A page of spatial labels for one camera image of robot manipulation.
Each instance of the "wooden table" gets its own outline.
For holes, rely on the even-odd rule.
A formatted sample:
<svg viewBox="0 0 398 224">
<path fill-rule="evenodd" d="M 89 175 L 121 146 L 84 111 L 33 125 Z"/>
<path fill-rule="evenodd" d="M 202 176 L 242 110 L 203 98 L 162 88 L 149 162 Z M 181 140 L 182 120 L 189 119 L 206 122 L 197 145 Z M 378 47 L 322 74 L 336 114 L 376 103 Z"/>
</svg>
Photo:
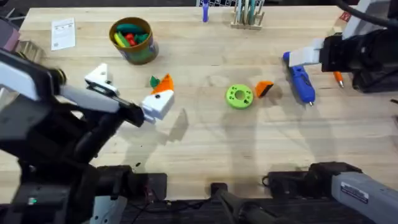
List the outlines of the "wooden table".
<svg viewBox="0 0 398 224">
<path fill-rule="evenodd" d="M 398 189 L 397 93 L 364 95 L 338 87 L 319 66 L 307 68 L 316 88 L 313 108 L 297 103 L 281 62 L 285 51 L 323 37 L 341 11 L 336 7 L 265 7 L 263 30 L 229 27 L 233 8 L 211 8 L 201 22 L 199 7 L 31 9 L 22 39 L 45 49 L 44 64 L 62 68 L 69 83 L 100 63 L 109 65 L 121 96 L 139 103 L 150 93 L 151 75 L 170 73 L 175 105 L 156 126 L 124 124 L 93 161 L 129 164 L 138 172 L 165 172 L 169 198 L 203 198 L 212 182 L 226 182 L 240 196 L 265 197 L 261 177 L 271 170 L 306 169 L 313 162 L 344 161 Z M 159 56 L 143 66 L 122 59 L 108 40 L 120 18 L 137 16 L 152 26 Z M 51 21 L 74 17 L 76 47 L 50 51 Z M 246 110 L 225 100 L 235 83 L 275 86 Z M 16 160 L 1 153 L 0 199 L 8 202 L 18 183 Z"/>
</svg>

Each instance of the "orange pencil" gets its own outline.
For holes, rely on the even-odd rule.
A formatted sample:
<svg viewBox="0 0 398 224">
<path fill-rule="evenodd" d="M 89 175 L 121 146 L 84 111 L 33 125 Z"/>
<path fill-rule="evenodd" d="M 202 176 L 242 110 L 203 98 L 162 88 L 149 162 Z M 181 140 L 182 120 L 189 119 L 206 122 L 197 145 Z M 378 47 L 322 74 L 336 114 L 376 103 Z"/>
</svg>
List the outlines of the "orange pencil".
<svg viewBox="0 0 398 224">
<path fill-rule="evenodd" d="M 335 75 L 335 79 L 338 85 L 344 88 L 343 76 L 341 75 L 341 72 L 333 72 L 333 74 Z"/>
</svg>

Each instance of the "orange shape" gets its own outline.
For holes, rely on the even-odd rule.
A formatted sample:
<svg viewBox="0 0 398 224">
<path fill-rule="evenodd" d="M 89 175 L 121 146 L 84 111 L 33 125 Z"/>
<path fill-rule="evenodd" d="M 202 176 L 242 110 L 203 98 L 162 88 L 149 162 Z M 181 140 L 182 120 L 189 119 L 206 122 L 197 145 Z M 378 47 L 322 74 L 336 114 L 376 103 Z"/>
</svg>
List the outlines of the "orange shape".
<svg viewBox="0 0 398 224">
<path fill-rule="evenodd" d="M 151 94 L 160 93 L 166 90 L 173 90 L 174 91 L 174 84 L 172 77 L 167 74 L 163 80 L 155 87 L 154 91 Z"/>
<path fill-rule="evenodd" d="M 256 85 L 256 96 L 258 98 L 265 96 L 273 85 L 274 83 L 271 81 L 260 81 Z"/>
</svg>

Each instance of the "paper card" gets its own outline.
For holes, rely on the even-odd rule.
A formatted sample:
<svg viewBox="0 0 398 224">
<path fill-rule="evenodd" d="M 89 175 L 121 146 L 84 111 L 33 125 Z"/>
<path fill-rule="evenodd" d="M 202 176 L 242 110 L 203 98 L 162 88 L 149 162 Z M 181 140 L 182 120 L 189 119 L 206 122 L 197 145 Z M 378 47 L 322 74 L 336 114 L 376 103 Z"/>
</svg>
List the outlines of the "paper card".
<svg viewBox="0 0 398 224">
<path fill-rule="evenodd" d="M 75 19 L 52 21 L 51 50 L 60 50 L 76 46 Z"/>
</svg>

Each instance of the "green light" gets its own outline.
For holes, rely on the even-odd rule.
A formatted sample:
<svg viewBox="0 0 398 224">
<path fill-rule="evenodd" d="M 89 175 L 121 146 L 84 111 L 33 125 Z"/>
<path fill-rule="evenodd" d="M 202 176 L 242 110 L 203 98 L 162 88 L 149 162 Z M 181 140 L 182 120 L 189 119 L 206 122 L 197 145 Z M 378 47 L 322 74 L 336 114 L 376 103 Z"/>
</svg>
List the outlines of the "green light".
<svg viewBox="0 0 398 224">
<path fill-rule="evenodd" d="M 29 198 L 28 201 L 27 201 L 27 204 L 28 205 L 34 205 L 34 204 L 36 204 L 36 202 L 37 202 L 36 198 Z"/>
</svg>

